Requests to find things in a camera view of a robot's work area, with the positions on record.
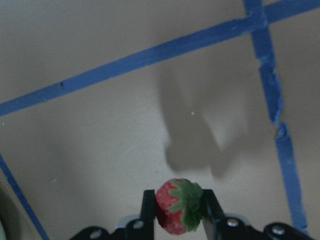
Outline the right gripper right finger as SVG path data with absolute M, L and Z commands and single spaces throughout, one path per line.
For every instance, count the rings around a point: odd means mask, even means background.
M 212 189 L 203 190 L 202 224 L 208 240 L 220 240 L 219 225 L 225 218 L 225 213 Z

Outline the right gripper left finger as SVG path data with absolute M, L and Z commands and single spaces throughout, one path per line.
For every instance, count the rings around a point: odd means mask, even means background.
M 156 218 L 156 200 L 154 190 L 143 192 L 141 221 L 143 222 L 142 240 L 154 240 L 154 221 Z

